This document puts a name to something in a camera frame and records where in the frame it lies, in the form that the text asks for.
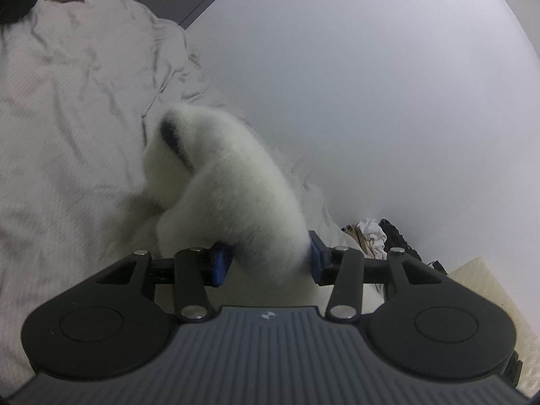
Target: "white bed sheet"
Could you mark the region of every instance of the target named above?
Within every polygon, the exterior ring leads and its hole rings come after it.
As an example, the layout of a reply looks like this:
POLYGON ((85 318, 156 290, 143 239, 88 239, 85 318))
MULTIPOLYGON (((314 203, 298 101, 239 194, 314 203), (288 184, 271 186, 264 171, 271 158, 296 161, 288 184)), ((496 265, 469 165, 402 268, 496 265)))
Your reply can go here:
MULTIPOLYGON (((157 253, 141 155, 145 128, 178 101, 235 112, 184 31, 134 1, 40 0, 0 31, 0 395, 33 375, 20 331, 34 308, 129 251, 157 253)), ((309 228, 354 246, 321 191, 274 157, 309 228)), ((371 286, 365 299, 381 302, 371 286)))

